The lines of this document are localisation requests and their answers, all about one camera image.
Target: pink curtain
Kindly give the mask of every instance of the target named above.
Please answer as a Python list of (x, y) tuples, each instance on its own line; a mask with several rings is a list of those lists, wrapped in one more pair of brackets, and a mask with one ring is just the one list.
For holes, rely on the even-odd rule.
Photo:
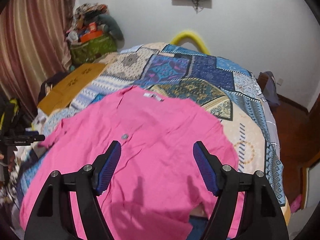
[(65, 32), (75, 0), (10, 0), (0, 14), (0, 86), (36, 114), (40, 85), (71, 64)]

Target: wall outlet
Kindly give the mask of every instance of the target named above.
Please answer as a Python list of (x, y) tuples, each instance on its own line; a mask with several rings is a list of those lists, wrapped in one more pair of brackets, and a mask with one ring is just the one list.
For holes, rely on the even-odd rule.
[(278, 84), (279, 86), (281, 86), (281, 85), (283, 84), (283, 79), (282, 79), (282, 78), (279, 78), (278, 81), (277, 81), (277, 84)]

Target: shirt button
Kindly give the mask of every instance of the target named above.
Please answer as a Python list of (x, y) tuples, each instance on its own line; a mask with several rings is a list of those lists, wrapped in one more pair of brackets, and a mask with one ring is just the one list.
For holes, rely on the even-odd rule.
[(129, 138), (129, 135), (127, 135), (126, 133), (121, 137), (121, 139), (123, 140), (127, 140)]

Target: yellow strap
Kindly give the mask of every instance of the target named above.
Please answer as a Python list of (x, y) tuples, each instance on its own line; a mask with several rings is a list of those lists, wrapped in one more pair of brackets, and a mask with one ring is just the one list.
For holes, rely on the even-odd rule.
[(9, 101), (11, 104), (14, 104), (14, 109), (13, 109), (13, 116), (16, 116), (16, 114), (19, 111), (19, 105), (18, 105), (18, 100), (16, 98), (10, 99)]
[(202, 39), (198, 35), (196, 35), (195, 33), (191, 32), (191, 31), (184, 31), (182, 33), (179, 33), (177, 36), (175, 36), (173, 38), (173, 40), (170, 42), (170, 44), (178, 45), (181, 40), (187, 39), (187, 38), (192, 39), (197, 44), (201, 53), (210, 55), (210, 52), (207, 49), (207, 47), (205, 46)]
[(0, 120), (0, 131), (2, 130), (3, 120), (4, 120), (4, 113), (2, 114), (2, 117)]

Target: pink shirt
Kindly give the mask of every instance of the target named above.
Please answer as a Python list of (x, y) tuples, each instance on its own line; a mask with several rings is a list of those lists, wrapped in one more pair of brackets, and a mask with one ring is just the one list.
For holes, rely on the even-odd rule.
[[(120, 90), (60, 122), (43, 142), (53, 147), (23, 199), (23, 228), (51, 171), (78, 171), (113, 140), (121, 143), (122, 155), (98, 201), (116, 240), (185, 240), (192, 229), (192, 209), (203, 203), (211, 215), (216, 197), (205, 187), (192, 148), (202, 141), (223, 164), (237, 170), (238, 156), (220, 121), (189, 99), (160, 96), (163, 101), (158, 101), (144, 96), (146, 92), (138, 87)], [(239, 203), (230, 237), (238, 229)], [(86, 239), (75, 193), (71, 204), (78, 236)]]

